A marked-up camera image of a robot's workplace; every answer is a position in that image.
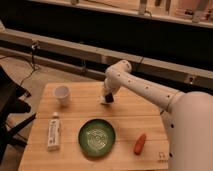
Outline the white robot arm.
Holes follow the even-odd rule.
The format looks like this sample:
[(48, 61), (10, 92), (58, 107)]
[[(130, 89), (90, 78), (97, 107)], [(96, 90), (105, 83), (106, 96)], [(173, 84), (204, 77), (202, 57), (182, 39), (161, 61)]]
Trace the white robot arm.
[(168, 171), (213, 171), (213, 95), (184, 93), (133, 76), (131, 70), (127, 60), (106, 69), (102, 104), (123, 86), (170, 113)]

